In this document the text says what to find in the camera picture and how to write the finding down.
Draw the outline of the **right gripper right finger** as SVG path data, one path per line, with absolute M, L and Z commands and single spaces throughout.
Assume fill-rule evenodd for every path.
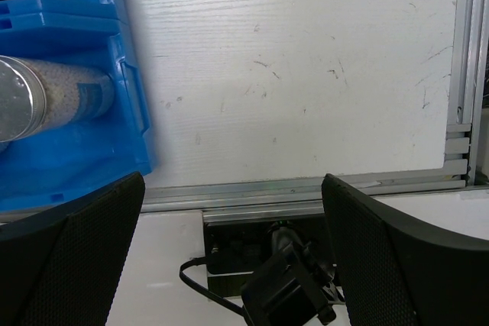
M 385 205 L 340 178 L 322 204 L 352 325 L 486 325 L 488 242 Z

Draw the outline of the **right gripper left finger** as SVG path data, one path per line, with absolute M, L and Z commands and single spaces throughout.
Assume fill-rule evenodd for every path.
M 104 325 L 144 200 L 140 173 L 1 226 L 3 325 Z

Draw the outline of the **silver-lid white jar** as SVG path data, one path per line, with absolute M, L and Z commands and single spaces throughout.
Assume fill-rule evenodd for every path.
M 100 69 L 1 57 L 1 142 L 98 118 L 114 100 L 115 85 Z

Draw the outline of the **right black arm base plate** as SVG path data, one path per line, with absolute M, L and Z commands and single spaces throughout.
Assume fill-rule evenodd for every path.
M 179 271 L 196 292 L 219 298 L 239 297 L 244 288 L 279 292 L 309 277 L 328 300 L 345 301 L 321 215 L 206 223 L 203 235 L 204 254 Z

